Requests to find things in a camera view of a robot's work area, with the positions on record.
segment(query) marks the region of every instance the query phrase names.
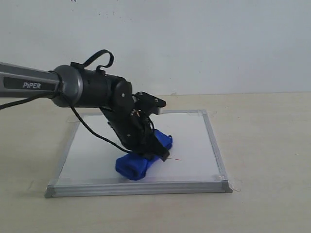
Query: wooden table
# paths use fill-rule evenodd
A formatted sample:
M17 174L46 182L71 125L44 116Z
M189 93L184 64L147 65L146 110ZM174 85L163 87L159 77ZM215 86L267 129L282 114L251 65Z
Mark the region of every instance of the wooden table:
M310 231L311 93L163 98L207 109L232 194L44 199L75 118L35 100L0 112L0 232Z

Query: black cable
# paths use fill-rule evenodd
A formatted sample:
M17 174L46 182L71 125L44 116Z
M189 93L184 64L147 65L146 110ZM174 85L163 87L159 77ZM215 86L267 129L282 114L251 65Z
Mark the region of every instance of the black cable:
M40 94L31 96L31 97L23 99L23 100L18 100L18 101L14 101L14 102L10 102L10 103L5 103L3 105L0 105L0 110L5 109L5 108L9 108L9 107L13 107L13 106L17 106L17 105L20 105L20 104L28 103L28 102L33 101L35 99L46 97L46 96L50 96L50 95L51 95L51 93L40 93Z
M73 113L76 115L76 117L79 119L79 121L84 125L84 127L86 127L86 129L88 131L90 131L91 134L93 134L94 136L100 138L101 140L104 140L108 143L110 143L111 145L115 146L116 148L122 150L125 153L132 153L132 151L130 150L126 150L122 147L120 147L118 144L114 143L113 141L109 140L108 138L105 138L101 135L99 135L98 133L94 132L87 124L86 122L82 119L82 117L79 115L79 113L77 112L77 110L72 106L70 100L68 99L68 97L64 94L61 94L61 96L64 98L64 100L68 103L69 107L72 109Z

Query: white board surface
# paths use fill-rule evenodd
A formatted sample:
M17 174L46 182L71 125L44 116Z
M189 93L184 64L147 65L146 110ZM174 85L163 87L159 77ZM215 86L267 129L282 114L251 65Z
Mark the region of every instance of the white board surface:
M107 73L135 92L311 91L310 8L308 0L0 0L0 61L51 70L108 49L116 59Z
M104 116L86 116L86 123L101 135L118 142ZM173 137L166 162L156 161L137 182L191 182L221 180L203 116L199 113L165 113L152 116L156 127ZM56 186L128 183L114 170L124 152L96 138L79 125Z

